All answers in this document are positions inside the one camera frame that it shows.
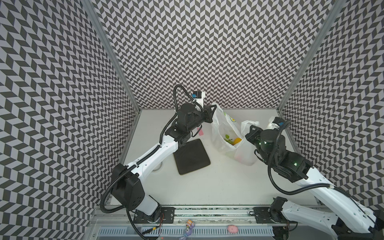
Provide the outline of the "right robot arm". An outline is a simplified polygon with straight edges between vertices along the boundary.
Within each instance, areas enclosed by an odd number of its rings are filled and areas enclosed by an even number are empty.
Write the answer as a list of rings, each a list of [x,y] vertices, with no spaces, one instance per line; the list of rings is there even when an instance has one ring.
[[[336,240],[382,240],[384,212],[359,204],[352,195],[325,178],[309,160],[288,151],[283,131],[290,124],[276,117],[270,129],[251,125],[246,139],[255,146],[259,160],[267,165],[269,180],[277,191],[287,196],[309,192],[328,207],[329,212],[276,197],[269,207],[270,219],[275,223],[306,224]]]

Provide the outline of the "white plastic bag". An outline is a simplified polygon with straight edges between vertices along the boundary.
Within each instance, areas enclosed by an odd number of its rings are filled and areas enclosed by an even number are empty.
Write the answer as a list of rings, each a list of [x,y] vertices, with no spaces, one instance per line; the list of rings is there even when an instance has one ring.
[[[243,165],[252,166],[258,161],[254,151],[256,147],[246,140],[246,134],[250,131],[250,126],[260,126],[259,122],[243,121],[237,122],[231,115],[227,114],[218,103],[217,109],[213,116],[212,126],[212,143],[221,154],[235,160]],[[235,146],[232,141],[241,138],[242,141]]]

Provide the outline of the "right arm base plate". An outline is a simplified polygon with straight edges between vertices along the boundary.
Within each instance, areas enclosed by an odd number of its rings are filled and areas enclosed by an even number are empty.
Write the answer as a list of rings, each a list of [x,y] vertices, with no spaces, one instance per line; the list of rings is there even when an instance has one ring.
[[[254,207],[250,211],[258,224],[287,224],[287,219],[283,216],[281,211],[275,209],[270,210],[269,207]]]

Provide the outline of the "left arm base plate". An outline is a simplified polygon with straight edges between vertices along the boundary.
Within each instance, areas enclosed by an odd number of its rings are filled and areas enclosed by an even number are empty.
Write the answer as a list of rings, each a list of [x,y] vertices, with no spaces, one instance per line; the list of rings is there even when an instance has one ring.
[[[175,217],[175,208],[173,207],[158,207],[151,215],[146,215],[144,212],[136,210],[134,215],[135,224],[172,224]]]

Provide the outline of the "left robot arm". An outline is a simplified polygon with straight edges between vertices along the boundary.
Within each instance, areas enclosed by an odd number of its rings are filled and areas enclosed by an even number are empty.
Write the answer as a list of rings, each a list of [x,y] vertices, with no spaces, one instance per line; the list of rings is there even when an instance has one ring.
[[[175,114],[160,134],[159,142],[127,165],[118,164],[112,172],[112,182],[101,197],[100,210],[105,214],[119,210],[137,210],[158,219],[161,205],[145,193],[143,182],[168,156],[183,147],[200,131],[203,123],[212,123],[215,105],[205,105],[206,93],[188,94],[182,85],[175,85],[173,102]]]

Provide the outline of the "yellow fake lemon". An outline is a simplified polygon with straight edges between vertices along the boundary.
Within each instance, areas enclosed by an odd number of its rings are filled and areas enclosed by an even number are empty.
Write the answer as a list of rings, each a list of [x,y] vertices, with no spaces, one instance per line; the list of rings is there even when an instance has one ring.
[[[232,145],[235,146],[236,144],[240,143],[242,141],[241,138],[236,138],[232,141]]]

